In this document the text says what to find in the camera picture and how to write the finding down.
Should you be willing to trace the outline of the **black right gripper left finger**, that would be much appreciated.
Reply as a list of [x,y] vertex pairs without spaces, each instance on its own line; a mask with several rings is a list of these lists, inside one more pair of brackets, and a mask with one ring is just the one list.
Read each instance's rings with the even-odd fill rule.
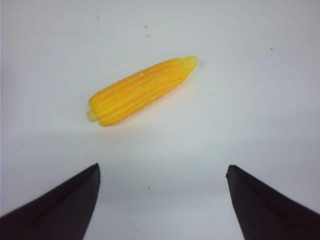
[[96,163],[0,218],[2,240],[82,240],[100,188]]

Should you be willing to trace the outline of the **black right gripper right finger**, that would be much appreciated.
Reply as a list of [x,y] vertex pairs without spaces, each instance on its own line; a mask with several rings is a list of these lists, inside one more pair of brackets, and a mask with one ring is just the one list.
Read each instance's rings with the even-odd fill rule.
[[318,240],[320,215],[236,165],[227,169],[232,206],[246,240]]

